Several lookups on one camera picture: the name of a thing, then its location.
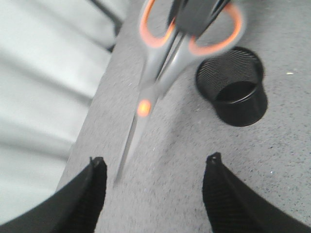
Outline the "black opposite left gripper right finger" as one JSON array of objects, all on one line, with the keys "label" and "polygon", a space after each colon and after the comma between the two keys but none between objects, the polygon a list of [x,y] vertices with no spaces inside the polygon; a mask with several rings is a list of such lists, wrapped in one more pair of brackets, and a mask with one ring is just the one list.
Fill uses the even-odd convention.
[{"label": "black opposite left gripper right finger", "polygon": [[167,24],[174,22],[180,32],[202,35],[229,2],[229,0],[175,0]]}]

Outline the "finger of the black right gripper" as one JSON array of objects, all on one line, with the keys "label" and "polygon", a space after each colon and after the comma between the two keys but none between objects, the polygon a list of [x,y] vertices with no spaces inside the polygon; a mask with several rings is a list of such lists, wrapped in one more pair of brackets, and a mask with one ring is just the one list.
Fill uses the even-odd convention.
[{"label": "finger of the black right gripper", "polygon": [[309,233],[310,227],[273,206],[235,176],[216,152],[207,157],[203,202],[214,233]]}]

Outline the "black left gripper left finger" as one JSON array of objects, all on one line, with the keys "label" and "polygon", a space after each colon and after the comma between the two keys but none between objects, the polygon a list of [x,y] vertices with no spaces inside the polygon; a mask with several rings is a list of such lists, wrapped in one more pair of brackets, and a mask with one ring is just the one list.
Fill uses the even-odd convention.
[{"label": "black left gripper left finger", "polygon": [[2,233],[93,233],[104,207],[107,166],[89,164],[50,198],[2,224]]}]

